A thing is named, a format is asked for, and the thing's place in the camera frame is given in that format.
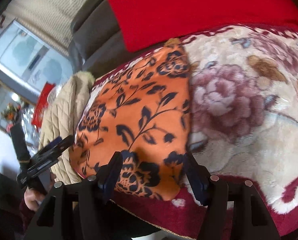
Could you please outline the person's left hand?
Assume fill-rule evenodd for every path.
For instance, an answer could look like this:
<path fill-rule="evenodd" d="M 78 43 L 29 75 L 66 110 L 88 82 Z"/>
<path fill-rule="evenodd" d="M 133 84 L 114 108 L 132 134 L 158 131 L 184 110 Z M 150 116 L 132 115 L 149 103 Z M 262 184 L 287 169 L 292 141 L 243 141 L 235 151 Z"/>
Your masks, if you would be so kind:
<path fill-rule="evenodd" d="M 34 212 L 36 212 L 39 209 L 44 198 L 45 194 L 42 194 L 35 189 L 27 188 L 24 193 L 24 202 L 26 206 Z"/>

